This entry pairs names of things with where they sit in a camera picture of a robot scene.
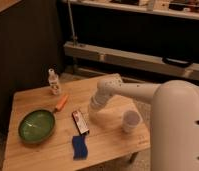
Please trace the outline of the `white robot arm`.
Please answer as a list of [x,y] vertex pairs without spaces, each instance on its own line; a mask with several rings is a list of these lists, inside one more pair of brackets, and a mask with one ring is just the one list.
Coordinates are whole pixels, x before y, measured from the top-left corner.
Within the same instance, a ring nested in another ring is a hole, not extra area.
[[103,109],[115,95],[151,105],[151,171],[199,171],[199,86],[183,80],[162,84],[98,81],[89,106]]

